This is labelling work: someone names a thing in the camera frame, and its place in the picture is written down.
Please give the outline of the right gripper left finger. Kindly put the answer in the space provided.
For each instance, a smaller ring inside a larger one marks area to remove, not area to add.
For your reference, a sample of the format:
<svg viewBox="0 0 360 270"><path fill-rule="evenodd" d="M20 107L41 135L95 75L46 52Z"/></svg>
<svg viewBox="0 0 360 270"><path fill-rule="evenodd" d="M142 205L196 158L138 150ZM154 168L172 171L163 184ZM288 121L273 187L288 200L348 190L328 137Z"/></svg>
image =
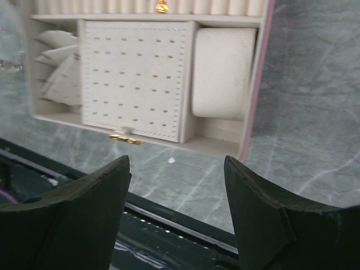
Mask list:
<svg viewBox="0 0 360 270"><path fill-rule="evenodd" d="M122 156L21 204L1 205L2 269L108 269L131 181Z"/></svg>

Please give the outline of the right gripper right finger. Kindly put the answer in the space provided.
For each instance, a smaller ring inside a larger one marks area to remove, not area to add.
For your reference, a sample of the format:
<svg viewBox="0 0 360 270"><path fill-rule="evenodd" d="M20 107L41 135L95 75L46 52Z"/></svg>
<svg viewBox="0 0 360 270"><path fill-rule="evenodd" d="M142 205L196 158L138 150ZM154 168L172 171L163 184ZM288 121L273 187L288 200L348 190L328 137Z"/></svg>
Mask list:
<svg viewBox="0 0 360 270"><path fill-rule="evenodd" d="M304 198L231 156L224 180L241 269L359 268L359 206Z"/></svg>

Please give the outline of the pink jewelry box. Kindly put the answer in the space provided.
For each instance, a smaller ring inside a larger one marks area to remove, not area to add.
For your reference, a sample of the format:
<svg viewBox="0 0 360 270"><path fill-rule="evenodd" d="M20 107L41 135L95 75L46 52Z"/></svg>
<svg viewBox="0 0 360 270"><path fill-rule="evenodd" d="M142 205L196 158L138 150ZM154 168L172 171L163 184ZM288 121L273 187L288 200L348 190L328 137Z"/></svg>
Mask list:
<svg viewBox="0 0 360 270"><path fill-rule="evenodd" d="M20 1L37 119L244 160L274 1Z"/></svg>

